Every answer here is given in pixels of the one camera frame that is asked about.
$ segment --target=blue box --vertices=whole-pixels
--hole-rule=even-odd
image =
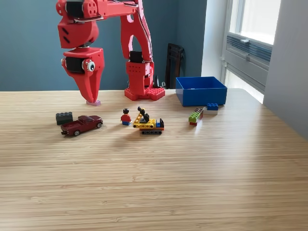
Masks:
[[[226,103],[227,87],[215,77],[178,77],[176,93],[183,107]]]

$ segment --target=black chair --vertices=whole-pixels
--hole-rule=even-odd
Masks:
[[[168,44],[165,84],[166,89],[175,89],[176,77],[180,77],[180,68],[185,59],[184,48],[172,43]],[[175,62],[174,74],[171,74],[171,63]]]

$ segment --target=red toy pickup truck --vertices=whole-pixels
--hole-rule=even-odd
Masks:
[[[102,125],[103,120],[97,115],[81,115],[78,117],[78,120],[61,125],[61,134],[67,136],[78,136],[82,132],[89,131],[94,128],[101,128]]]

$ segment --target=red robot arm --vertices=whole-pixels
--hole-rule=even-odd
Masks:
[[[58,25],[61,47],[73,49],[64,52],[62,66],[89,103],[97,100],[104,69],[103,49],[89,47],[99,34],[96,21],[115,16],[121,17],[122,50],[124,57],[129,59],[129,88],[125,95],[131,100],[158,100],[165,95],[163,88],[153,88],[152,44],[142,0],[58,0],[56,9],[63,17]],[[132,50],[133,36],[139,41],[141,52]]]

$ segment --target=yellow lego vehicle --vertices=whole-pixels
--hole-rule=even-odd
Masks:
[[[162,134],[162,131],[165,130],[165,124],[162,119],[159,122],[156,119],[150,119],[150,116],[145,113],[144,108],[138,107],[138,111],[139,114],[133,123],[134,128],[139,128],[143,135]]]

